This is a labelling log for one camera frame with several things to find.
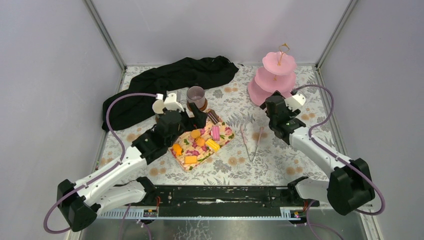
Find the white paper cup black base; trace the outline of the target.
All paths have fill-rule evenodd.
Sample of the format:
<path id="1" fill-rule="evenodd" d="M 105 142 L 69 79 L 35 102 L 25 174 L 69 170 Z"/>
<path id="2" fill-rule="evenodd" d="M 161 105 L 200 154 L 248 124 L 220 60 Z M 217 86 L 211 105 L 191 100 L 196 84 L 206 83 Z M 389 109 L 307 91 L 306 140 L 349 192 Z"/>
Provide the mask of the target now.
<path id="1" fill-rule="evenodd" d="M 160 116 L 164 114 L 165 108 L 166 107 L 162 99 L 157 99 L 152 105 L 152 110 L 154 114 L 159 114 Z"/>

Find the purple mug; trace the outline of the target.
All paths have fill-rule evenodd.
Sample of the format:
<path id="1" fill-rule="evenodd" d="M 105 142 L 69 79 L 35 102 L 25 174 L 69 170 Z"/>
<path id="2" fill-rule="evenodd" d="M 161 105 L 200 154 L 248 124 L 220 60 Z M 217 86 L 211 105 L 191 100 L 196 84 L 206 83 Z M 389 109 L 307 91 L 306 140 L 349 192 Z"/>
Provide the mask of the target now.
<path id="1" fill-rule="evenodd" d="M 192 86 L 186 92 L 187 101 L 194 103 L 198 108 L 204 105 L 206 96 L 205 90 L 200 86 Z"/>

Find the pink-handled metal tongs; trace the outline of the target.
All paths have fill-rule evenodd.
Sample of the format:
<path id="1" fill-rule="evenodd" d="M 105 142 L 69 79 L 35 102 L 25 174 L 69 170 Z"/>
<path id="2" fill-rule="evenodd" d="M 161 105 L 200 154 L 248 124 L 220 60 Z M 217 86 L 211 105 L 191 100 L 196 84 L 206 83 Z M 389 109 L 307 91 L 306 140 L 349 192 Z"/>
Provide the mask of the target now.
<path id="1" fill-rule="evenodd" d="M 247 158 L 249 160 L 249 162 L 253 162 L 256 158 L 257 155 L 257 151 L 261 142 L 261 138 L 264 132 L 264 127 L 261 126 L 259 128 L 259 132 L 257 135 L 257 139 L 248 139 L 248 134 L 245 131 L 245 128 L 243 126 L 239 127 L 239 131 L 240 131 L 240 135 L 241 135 L 241 139 L 247 154 Z"/>

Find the pink three-tier cake stand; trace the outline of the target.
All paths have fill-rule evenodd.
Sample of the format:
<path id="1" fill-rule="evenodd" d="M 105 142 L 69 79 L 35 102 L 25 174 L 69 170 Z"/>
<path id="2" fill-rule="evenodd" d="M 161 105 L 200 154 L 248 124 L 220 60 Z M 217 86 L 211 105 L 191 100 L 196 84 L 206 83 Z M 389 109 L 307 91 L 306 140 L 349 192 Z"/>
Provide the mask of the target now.
<path id="1" fill-rule="evenodd" d="M 290 47 L 283 43 L 276 52 L 268 52 L 262 58 L 262 67 L 256 70 L 253 79 L 247 85 L 250 100 L 257 106 L 262 105 L 266 98 L 274 92 L 283 97 L 291 96 L 296 84 L 296 61 L 288 54 Z"/>

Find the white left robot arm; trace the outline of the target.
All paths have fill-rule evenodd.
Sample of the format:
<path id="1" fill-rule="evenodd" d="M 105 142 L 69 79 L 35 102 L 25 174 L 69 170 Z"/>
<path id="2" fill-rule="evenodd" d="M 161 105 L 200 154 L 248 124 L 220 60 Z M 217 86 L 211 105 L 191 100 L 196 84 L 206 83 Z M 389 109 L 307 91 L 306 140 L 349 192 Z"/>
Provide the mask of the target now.
<path id="1" fill-rule="evenodd" d="M 57 186 L 57 208 L 70 230 L 79 232 L 91 225 L 98 215 L 123 205 L 156 204 L 157 189 L 147 177 L 138 177 L 122 185 L 118 181 L 163 156 L 182 134 L 206 126 L 207 113 L 194 103 L 189 106 L 193 117 L 184 109 L 166 109 L 152 128 L 132 142 L 123 157 L 74 183 L 65 179 Z"/>

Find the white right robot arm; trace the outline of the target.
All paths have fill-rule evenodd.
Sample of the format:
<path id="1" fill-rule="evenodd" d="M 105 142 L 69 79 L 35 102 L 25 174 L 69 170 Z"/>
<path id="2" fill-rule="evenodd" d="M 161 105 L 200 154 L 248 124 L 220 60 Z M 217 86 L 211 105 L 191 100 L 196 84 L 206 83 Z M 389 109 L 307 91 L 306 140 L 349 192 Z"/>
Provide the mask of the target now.
<path id="1" fill-rule="evenodd" d="M 304 176 L 293 180 L 287 185 L 287 201 L 293 206 L 305 200 L 328 203 L 345 216 L 376 197 L 369 165 L 361 158 L 352 160 L 336 153 L 325 142 L 314 138 L 306 124 L 297 118 L 305 101 L 302 94 L 285 98 L 276 91 L 260 106 L 274 135 L 306 155 L 328 177 L 328 180 L 314 180 Z"/>

